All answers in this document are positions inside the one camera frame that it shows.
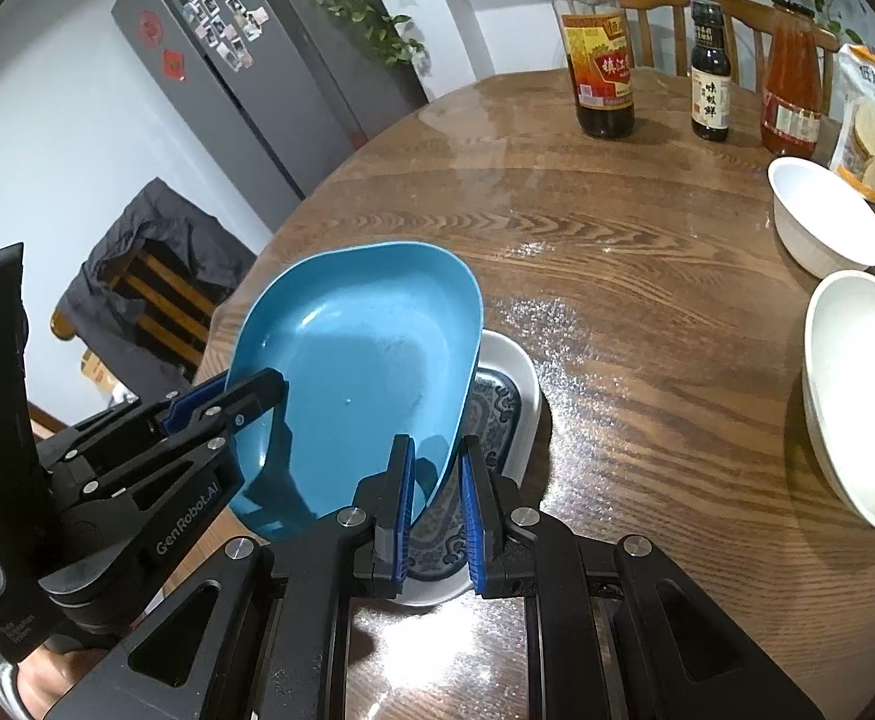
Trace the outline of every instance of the blue plastic basin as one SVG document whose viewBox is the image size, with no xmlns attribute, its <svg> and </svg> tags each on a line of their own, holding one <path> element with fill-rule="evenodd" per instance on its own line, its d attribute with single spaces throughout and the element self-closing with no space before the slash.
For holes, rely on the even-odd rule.
<svg viewBox="0 0 875 720">
<path fill-rule="evenodd" d="M 450 466 L 483 322 L 474 275 L 434 245 L 330 251 L 285 271 L 251 308 L 228 374 L 274 367 L 289 383 L 285 412 L 237 435 L 239 520 L 269 541 L 295 536 L 386 469 L 397 433 L 426 460 L 417 519 Z"/>
</svg>

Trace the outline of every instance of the round dining table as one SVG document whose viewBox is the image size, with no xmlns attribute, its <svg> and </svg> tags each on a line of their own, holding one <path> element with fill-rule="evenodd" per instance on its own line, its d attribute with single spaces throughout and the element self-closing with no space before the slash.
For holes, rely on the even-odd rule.
<svg viewBox="0 0 875 720">
<path fill-rule="evenodd" d="M 583 134 L 564 70 L 495 76 L 394 124 L 218 308 L 199 379 L 228 367 L 255 298 L 308 255 L 395 239 L 455 252 L 484 326 L 540 377 L 525 501 L 583 536 L 644 533 L 826 717 L 852 720 L 875 693 L 875 529 L 810 448 L 802 338 L 818 280 L 775 234 L 760 98 L 735 87 L 729 138 L 711 143 L 691 131 L 688 79 L 642 68 L 633 90 L 620 141 Z M 836 130 L 825 122 L 819 161 Z M 860 395 L 875 409 L 875 391 Z M 171 584 L 243 533 L 225 511 Z M 518 600 L 355 602 L 347 717 L 523 718 L 525 651 Z"/>
</svg>

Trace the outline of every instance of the refrigerator door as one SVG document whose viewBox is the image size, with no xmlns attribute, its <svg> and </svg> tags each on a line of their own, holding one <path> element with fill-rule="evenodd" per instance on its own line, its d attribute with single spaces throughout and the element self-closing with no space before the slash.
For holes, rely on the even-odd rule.
<svg viewBox="0 0 875 720">
<path fill-rule="evenodd" d="M 335 108 L 335 95 L 322 89 L 325 79 L 287 34 L 282 2 L 167 2 L 302 194 L 311 194 L 362 143 L 353 116 L 346 107 Z"/>
<path fill-rule="evenodd" d="M 364 37 L 367 22 L 340 19 L 316 0 L 287 0 L 314 43 L 367 138 L 373 138 L 427 103 L 410 65 L 387 68 Z M 372 0 L 386 12 L 378 0 Z"/>
<path fill-rule="evenodd" d="M 117 0 L 112 15 L 151 76 L 263 223 L 277 230 L 301 196 L 249 127 L 165 0 Z"/>
</svg>

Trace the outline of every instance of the sauce bottle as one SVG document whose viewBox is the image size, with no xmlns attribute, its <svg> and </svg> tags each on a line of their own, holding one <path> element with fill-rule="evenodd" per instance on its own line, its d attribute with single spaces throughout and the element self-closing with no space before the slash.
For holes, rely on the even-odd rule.
<svg viewBox="0 0 875 720">
<path fill-rule="evenodd" d="M 594 138 L 634 128 L 628 19 L 617 0 L 551 0 L 571 74 L 578 123 Z"/>
<path fill-rule="evenodd" d="M 762 90 L 761 143 L 776 156 L 810 159 L 823 105 L 814 11 L 790 0 L 772 2 L 777 13 Z"/>
<path fill-rule="evenodd" d="M 727 141 L 732 109 L 732 62 L 724 51 L 724 15 L 717 2 L 695 0 L 691 50 L 691 129 L 708 141 Z"/>
</svg>

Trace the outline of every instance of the white dish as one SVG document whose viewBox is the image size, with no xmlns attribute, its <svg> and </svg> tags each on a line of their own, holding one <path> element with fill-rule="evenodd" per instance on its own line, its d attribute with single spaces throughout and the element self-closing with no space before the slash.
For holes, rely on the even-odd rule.
<svg viewBox="0 0 875 720">
<path fill-rule="evenodd" d="M 528 353 L 510 338 L 493 330 L 484 330 L 481 334 L 478 367 L 506 375 L 520 396 L 521 412 L 517 418 L 517 427 L 514 428 L 508 459 L 502 469 L 502 475 L 510 477 L 520 485 L 531 457 L 537 422 L 541 418 L 541 386 L 537 380 L 535 364 Z M 403 591 L 394 600 L 406 607 L 432 607 L 457 598 L 468 592 L 472 586 L 468 565 L 465 563 L 459 571 L 439 581 L 407 578 Z"/>
<path fill-rule="evenodd" d="M 775 228 L 798 265 L 818 278 L 875 267 L 875 215 L 826 167 L 781 157 L 768 167 Z"/>
<path fill-rule="evenodd" d="M 875 527 L 875 277 L 823 280 L 804 321 L 804 414 L 820 469 Z"/>
</svg>

